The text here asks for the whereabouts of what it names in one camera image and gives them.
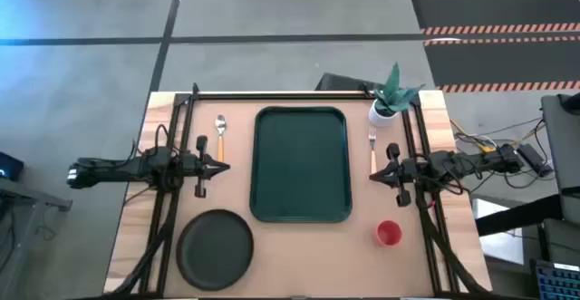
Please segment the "black device with blue light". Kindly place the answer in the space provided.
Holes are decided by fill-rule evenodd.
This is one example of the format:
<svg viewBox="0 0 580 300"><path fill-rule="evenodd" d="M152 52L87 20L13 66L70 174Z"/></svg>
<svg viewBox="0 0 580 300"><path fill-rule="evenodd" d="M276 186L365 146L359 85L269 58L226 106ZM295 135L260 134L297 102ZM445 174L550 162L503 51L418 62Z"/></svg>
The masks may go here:
<svg viewBox="0 0 580 300"><path fill-rule="evenodd" d="M19 181L24 170L24 163L0 151L0 178Z"/></svg>

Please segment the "beige table mat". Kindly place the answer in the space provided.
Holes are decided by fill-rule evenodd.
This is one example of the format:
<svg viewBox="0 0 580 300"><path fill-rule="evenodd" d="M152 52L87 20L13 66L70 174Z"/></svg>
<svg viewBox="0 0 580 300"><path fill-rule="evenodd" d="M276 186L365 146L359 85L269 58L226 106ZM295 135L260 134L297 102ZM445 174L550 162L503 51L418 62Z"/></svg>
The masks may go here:
<svg viewBox="0 0 580 300"><path fill-rule="evenodd" d="M400 208L397 192L369 179L367 100L337 100L348 131L353 210L340 223L265 223L249 207L255 117L261 101L202 101L194 106L191 133L208 137L210 154L218 152L215 120L226 118L224 153L230 169L207 185L197 198L196 182L186 179L179 197L175 229L181 231L198 214L224 208L237 213L251 228L255 252L246 273L223 289L225 297L390 297L433 293L421 221L416 206ZM377 133L376 165L386 163L386 146L405 144L401 120ZM374 230L384 220L401 226L395 247L381 247Z"/></svg>

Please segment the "black beam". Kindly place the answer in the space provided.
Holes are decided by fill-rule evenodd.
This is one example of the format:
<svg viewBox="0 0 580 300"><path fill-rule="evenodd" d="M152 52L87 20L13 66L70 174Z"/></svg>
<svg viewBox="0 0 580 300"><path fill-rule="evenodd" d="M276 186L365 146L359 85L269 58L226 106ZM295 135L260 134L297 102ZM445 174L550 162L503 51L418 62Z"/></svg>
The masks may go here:
<svg viewBox="0 0 580 300"><path fill-rule="evenodd" d="M478 235L485 237L519 227L537 225L549 218L562 220L563 217L562 197L555 194L477 218L476 226Z"/></svg>

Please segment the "backlit computer keyboard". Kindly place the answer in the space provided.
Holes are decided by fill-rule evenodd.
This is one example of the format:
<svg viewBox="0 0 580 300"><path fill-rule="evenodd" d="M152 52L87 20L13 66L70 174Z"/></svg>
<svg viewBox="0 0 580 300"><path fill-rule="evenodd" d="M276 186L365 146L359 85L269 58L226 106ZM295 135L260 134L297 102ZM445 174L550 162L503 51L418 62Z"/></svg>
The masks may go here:
<svg viewBox="0 0 580 300"><path fill-rule="evenodd" d="M540 300L580 300L580 266L536 261L532 271Z"/></svg>

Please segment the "black power adapter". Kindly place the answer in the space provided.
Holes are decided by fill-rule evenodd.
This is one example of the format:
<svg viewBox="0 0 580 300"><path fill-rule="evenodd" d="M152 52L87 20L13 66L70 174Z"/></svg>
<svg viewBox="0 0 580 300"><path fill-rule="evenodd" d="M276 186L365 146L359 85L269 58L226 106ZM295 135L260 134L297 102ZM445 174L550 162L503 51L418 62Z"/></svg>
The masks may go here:
<svg viewBox="0 0 580 300"><path fill-rule="evenodd" d="M523 158L527 165L538 175L544 178L554 172L546 160L530 144L520 144L517 153Z"/></svg>

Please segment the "white box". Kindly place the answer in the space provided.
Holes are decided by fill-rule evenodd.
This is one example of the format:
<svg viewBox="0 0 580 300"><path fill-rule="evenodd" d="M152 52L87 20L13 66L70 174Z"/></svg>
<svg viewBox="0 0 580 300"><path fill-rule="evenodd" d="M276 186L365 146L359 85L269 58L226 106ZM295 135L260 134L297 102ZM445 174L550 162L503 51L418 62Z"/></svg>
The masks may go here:
<svg viewBox="0 0 580 300"><path fill-rule="evenodd" d="M474 218L483 218L508 209L508 207L481 198L472 200L472 208ZM486 256L523 266L525 257L522 237L522 228L518 227L506 232L480 237L479 241Z"/></svg>

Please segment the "black hazard-striped floor mat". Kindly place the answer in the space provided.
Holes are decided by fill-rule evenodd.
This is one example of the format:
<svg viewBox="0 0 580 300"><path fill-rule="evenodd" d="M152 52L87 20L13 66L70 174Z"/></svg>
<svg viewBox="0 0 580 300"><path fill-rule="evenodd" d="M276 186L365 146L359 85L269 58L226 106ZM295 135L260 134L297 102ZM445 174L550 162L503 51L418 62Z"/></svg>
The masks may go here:
<svg viewBox="0 0 580 300"><path fill-rule="evenodd" d="M447 93L580 90L580 0L411 0Z"/></svg>

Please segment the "black aluminium table frame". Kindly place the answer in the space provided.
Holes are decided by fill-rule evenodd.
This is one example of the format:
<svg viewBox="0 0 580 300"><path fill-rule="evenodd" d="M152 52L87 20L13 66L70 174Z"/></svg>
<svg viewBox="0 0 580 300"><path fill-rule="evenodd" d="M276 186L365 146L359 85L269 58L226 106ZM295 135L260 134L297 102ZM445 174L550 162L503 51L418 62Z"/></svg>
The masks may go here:
<svg viewBox="0 0 580 300"><path fill-rule="evenodd" d="M155 92L150 96L140 135L144 148L161 140L182 148L193 148L196 136L191 133L193 109L202 101L261 101L265 107L334 107L337 100L372 99L362 92ZM399 145L404 158L416 154L429 155L438 150L453 150L450 117L443 93L423 91L419 102L409 111L399 114L394 120L401 120L405 132L405 144ZM456 257L468 271L468 279L475 281L485 292L491 283L485 259L479 242L479 235L473 217L468 195L454 195L442 191L430 194L418 183L411 184L410 205L416 206L428 260L433 293L430 296L406 297L447 297L466 295L467 279L459 277L449 260L430 240L426 227L436 226L450 245ZM206 291L190 285L181 275L176 261L176 247L182 232L175 229L181 190L176 195L157 194L146 190L141 182L132 183L128 189L129 203L121 212L121 222L115 239L109 271L104 283L106 295L125 296L122 282L138 264L145 252L150 233L164 229L168 239L162 243L159 253L153 257L151 268L140 284L129 292L132 298L199 298L208 297ZM266 298L286 298L290 300L330 300L332 298L385 298L385 297L225 297L221 291L218 298L241 298L244 300Z"/></svg>

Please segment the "grey desk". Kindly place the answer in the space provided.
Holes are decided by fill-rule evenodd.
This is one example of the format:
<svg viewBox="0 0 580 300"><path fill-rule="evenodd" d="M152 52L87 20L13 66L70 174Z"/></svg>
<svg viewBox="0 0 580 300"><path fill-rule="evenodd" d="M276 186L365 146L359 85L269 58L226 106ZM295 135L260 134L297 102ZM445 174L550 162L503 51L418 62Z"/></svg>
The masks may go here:
<svg viewBox="0 0 580 300"><path fill-rule="evenodd" d="M71 199L0 179L0 300L12 299L45 211L69 211L72 204Z"/></svg>

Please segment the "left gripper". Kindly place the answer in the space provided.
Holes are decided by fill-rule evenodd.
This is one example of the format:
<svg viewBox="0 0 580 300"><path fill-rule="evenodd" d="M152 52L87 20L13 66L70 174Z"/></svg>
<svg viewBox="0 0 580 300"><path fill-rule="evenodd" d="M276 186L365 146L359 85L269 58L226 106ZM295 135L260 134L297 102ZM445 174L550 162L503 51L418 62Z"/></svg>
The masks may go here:
<svg viewBox="0 0 580 300"><path fill-rule="evenodd" d="M195 196L197 198L205 198L207 190L205 188L205 181L212 179L219 173L230 169L230 165L213 159L208 153L208 137L200 135L197 137L196 150L198 151L198 158L195 162L195 172L198 182L195 188Z"/></svg>

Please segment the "dark grey round plate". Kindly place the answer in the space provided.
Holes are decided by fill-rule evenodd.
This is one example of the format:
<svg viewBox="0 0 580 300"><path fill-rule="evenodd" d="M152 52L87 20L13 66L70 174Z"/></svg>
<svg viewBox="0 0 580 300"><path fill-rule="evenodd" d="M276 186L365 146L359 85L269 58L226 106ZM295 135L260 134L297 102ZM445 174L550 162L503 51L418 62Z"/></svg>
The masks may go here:
<svg viewBox="0 0 580 300"><path fill-rule="evenodd" d="M182 277L203 291L219 291L236 283L254 255L253 233L244 219L226 209L194 217L182 230L176 261Z"/></svg>

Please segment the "fork with orange handle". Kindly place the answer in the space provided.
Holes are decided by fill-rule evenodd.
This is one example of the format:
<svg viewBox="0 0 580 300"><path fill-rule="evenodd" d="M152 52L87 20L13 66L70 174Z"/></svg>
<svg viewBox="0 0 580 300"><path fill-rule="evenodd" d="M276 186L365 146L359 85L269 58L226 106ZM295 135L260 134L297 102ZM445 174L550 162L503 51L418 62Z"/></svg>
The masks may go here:
<svg viewBox="0 0 580 300"><path fill-rule="evenodd" d="M375 142L376 142L376 129L373 126L369 127L369 142L371 147L371 174L377 171L376 166L376 152L375 152Z"/></svg>

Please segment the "dark green tray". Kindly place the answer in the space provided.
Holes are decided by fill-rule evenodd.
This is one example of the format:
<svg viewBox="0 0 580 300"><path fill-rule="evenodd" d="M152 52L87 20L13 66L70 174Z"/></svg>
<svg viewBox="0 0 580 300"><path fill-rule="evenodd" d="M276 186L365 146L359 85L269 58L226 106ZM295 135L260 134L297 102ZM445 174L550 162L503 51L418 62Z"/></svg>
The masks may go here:
<svg viewBox="0 0 580 300"><path fill-rule="evenodd" d="M353 210L348 131L330 106L268 106L255 117L249 207L267 223L339 223Z"/></svg>

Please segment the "green plant in white pot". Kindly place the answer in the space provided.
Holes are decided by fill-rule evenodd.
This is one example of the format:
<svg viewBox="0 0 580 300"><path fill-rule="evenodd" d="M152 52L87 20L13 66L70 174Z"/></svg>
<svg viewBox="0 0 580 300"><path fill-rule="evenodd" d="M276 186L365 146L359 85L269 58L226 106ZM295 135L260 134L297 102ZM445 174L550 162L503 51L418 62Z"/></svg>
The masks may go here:
<svg viewBox="0 0 580 300"><path fill-rule="evenodd" d="M424 84L418 87L402 88L401 71L398 63L391 68L384 84L373 90L374 101L369 110L369 121L374 127L382 128L390 124L400 112L407 111L418 96Z"/></svg>

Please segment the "grey monitor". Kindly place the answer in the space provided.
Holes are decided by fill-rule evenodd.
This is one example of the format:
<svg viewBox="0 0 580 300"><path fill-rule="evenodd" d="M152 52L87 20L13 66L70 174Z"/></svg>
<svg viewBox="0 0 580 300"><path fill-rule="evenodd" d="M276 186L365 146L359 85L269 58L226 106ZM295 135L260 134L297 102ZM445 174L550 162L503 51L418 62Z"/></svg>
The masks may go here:
<svg viewBox="0 0 580 300"><path fill-rule="evenodd" d="M541 98L563 218L580 225L580 92Z"/></svg>

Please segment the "spoon with orange handle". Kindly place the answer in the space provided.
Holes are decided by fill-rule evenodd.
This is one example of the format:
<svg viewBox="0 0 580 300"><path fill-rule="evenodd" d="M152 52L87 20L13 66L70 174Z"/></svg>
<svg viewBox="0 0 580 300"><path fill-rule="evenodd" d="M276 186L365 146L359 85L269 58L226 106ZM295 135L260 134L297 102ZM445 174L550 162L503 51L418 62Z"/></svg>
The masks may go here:
<svg viewBox="0 0 580 300"><path fill-rule="evenodd" d="M217 158L219 161L224 160L224 132L227 127L226 118L224 115L219 114L215 120L215 125L218 133L217 142Z"/></svg>

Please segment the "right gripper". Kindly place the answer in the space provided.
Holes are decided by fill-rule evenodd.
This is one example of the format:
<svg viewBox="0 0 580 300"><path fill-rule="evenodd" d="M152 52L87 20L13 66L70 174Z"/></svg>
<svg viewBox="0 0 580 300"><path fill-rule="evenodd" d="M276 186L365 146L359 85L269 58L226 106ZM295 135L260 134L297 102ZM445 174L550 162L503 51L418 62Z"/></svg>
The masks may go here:
<svg viewBox="0 0 580 300"><path fill-rule="evenodd" d="M397 143L390 143L387 146L386 154L390 160L389 164L384 169L372 173L369 179L375 182L381 182L392 189L397 188L399 190L396 196L397 205L400 208L407 207L411 203L411 194L404 187L408 179L405 168L399 161L401 155L399 145Z"/></svg>

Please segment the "black chair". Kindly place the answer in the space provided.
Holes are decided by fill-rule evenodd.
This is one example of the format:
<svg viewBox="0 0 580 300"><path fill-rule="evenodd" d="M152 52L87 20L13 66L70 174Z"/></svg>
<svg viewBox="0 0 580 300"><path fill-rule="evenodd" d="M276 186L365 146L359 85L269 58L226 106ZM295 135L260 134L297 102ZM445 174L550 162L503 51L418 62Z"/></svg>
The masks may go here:
<svg viewBox="0 0 580 300"><path fill-rule="evenodd" d="M349 76L324 73L317 83L316 91L362 91L374 90L378 84Z"/></svg>

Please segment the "red plastic cup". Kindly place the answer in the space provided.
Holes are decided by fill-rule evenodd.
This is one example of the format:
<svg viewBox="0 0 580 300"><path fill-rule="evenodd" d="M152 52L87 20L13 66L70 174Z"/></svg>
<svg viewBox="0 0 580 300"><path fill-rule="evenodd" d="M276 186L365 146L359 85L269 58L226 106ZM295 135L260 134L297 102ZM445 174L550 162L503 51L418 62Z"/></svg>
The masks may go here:
<svg viewBox="0 0 580 300"><path fill-rule="evenodd" d="M402 239L401 226L392 220L384 220L374 230L375 240L381 247L395 247Z"/></svg>

